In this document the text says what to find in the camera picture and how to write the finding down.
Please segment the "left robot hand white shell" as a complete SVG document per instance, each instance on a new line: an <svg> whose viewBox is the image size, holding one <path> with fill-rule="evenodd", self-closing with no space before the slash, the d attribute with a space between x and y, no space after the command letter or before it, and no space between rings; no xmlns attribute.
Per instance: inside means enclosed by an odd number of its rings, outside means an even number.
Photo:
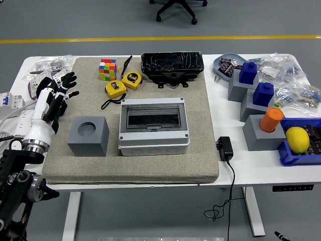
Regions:
<svg viewBox="0 0 321 241"><path fill-rule="evenodd" d="M79 91L68 93L76 86L77 76L70 72L61 77L61 83L45 77L37 88L37 102L31 119L31 129L23 139L22 149L45 153L51 145L53 135L59 128L59 117L67 109L66 101L79 94Z"/></svg>

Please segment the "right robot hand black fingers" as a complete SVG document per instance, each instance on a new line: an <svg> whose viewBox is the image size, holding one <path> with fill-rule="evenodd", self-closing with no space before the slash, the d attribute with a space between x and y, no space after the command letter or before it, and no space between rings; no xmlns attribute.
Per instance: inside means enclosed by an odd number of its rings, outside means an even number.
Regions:
<svg viewBox="0 0 321 241"><path fill-rule="evenodd" d="M281 240L281 241L290 241L288 238L283 236L281 233L275 231L274 234Z"/></svg>

